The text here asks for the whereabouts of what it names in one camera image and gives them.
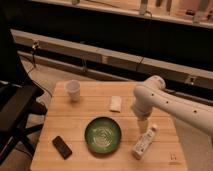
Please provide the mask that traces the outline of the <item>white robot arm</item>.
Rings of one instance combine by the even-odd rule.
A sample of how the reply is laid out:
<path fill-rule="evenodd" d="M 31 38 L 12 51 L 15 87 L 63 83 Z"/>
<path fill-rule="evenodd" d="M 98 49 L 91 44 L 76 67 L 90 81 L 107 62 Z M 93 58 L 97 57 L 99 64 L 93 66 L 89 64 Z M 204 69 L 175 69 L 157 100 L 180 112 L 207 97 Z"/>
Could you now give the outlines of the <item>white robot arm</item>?
<path fill-rule="evenodd" d="M 156 107 L 213 137 L 213 107 L 166 93 L 165 87 L 164 79 L 157 75 L 138 83 L 133 89 L 135 115 L 149 117 Z"/>

